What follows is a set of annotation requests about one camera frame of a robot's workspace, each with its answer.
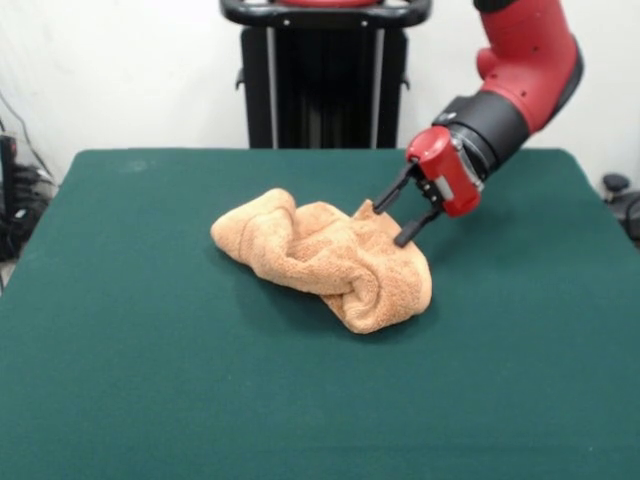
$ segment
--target black object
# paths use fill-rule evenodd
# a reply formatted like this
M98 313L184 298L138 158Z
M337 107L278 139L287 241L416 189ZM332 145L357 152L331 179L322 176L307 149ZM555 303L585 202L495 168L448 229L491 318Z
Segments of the black object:
M4 199L3 216L13 217L15 209L14 170L18 148L15 138L0 136L0 161L2 163L2 192Z
M607 192L618 195L631 186L631 182L624 175L610 173L602 179Z
M473 5L482 13L494 13L507 8L518 0L473 0Z
M241 34L251 148L395 148L408 41L431 0L295 7L221 0Z
M36 167L16 162L13 137L0 135L2 204L0 205L0 262L15 260L31 238L51 197L41 186L52 185Z
M629 238L640 242L640 191L627 192L631 182L624 175L607 174L602 182L607 191L605 202Z

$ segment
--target orange towel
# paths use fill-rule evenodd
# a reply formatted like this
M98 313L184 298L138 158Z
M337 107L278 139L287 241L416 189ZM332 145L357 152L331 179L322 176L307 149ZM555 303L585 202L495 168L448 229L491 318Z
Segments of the orange towel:
M332 205L300 207L285 190L269 190L221 216L215 244L264 280L319 295L344 325L366 334L424 312L432 284L426 258L367 200L351 217Z

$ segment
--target black stand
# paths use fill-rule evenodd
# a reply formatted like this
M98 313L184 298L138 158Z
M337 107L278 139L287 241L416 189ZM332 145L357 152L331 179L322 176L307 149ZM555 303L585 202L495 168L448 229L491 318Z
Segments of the black stand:
M313 9L222 0L241 35L251 148L395 148L407 39L430 0Z

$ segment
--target table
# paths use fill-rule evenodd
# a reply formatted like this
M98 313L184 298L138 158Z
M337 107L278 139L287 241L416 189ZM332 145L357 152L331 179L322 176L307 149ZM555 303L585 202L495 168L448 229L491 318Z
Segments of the table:
M353 211L402 162L81 153L0 300L0 477L640 478L640 259L567 153L424 230L431 307L370 336L209 237L275 186Z

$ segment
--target black cable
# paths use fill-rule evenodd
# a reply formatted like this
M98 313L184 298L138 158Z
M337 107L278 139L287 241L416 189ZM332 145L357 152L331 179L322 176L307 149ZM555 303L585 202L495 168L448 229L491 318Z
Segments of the black cable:
M29 131L27 130L27 124L24 121L24 119L18 114L18 112L16 112L13 107L11 106L11 104L7 101L7 99L5 98L4 94L2 93L2 90L0 90L0 101L2 101L2 103L4 104L4 106L7 108L7 110L9 110L9 112L16 118L16 120L18 120L18 122L20 122L20 125L22 126L22 133L24 134L24 139L27 142L27 145L29 146L29 150L31 150L31 153L33 153L33 156L36 157L36 160L38 161L38 163L40 164L40 166L44 169L45 172L47 172L47 174L49 175L49 177L54 178L53 174L51 173L51 170L49 170L49 167L47 167L47 164L44 162L44 160L42 159L42 157L38 154L38 152L36 152L35 148L33 147L33 144L31 143L31 139L29 138Z

